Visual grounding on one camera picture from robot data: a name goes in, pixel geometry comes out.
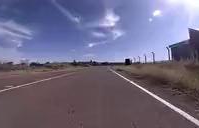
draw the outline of roof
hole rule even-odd
[[[169,47],[174,48],[174,47],[178,47],[178,46],[181,46],[181,45],[184,45],[184,44],[189,44],[189,40],[184,40],[184,41],[181,41],[179,43],[169,45]]]

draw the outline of roadside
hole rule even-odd
[[[186,74],[182,72],[186,72],[186,70],[179,66],[180,65],[176,64],[139,64],[132,66],[114,66],[113,69],[199,119],[199,87],[195,87],[197,83],[192,80],[190,82],[192,82],[193,87],[183,85],[181,80],[186,79]]]
[[[0,64],[0,79],[25,75],[34,75],[39,73],[42,74],[50,72],[76,70],[81,69],[83,67],[85,66],[73,66],[71,64],[47,64],[41,66]]]

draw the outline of building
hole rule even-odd
[[[198,59],[199,60],[199,31],[189,29],[190,39],[170,45],[173,60]]]

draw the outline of distant vehicle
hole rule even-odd
[[[132,64],[132,60],[127,58],[125,59],[125,65],[131,65]]]

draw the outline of white cloud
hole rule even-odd
[[[156,17],[156,16],[159,16],[161,14],[161,11],[160,10],[155,10],[153,12],[153,16]]]
[[[33,32],[15,21],[0,21],[0,39],[20,47],[23,40],[31,40]]]
[[[104,17],[94,22],[90,22],[86,24],[86,28],[110,28],[115,27],[117,22],[120,20],[120,17],[114,13],[112,9],[107,9],[105,11]]]
[[[111,30],[112,36],[113,36],[113,40],[118,39],[119,37],[125,35],[125,32],[122,31],[121,29],[113,29]]]
[[[102,32],[92,32],[91,34],[94,37],[101,37],[101,38],[106,37],[106,35],[104,33],[102,33]]]
[[[120,17],[114,13],[112,9],[106,10],[105,16],[102,19],[99,26],[101,27],[114,27],[116,23],[120,20]]]
[[[94,57],[95,54],[89,53],[89,54],[85,54],[85,55],[83,55],[83,56],[84,56],[84,57]]]
[[[15,48],[3,48],[0,46],[0,60],[1,61],[13,61],[19,63],[22,54]]]
[[[72,13],[70,13],[67,9],[65,9],[63,6],[61,6],[56,0],[52,0],[53,5],[62,12],[70,21],[74,23],[80,23],[80,18],[73,16]]]
[[[87,47],[88,48],[92,48],[92,47],[94,47],[94,46],[96,46],[96,45],[102,45],[102,44],[106,44],[106,43],[108,43],[107,41],[102,41],[102,42],[96,42],[96,43],[89,43],[88,45],[87,45]]]

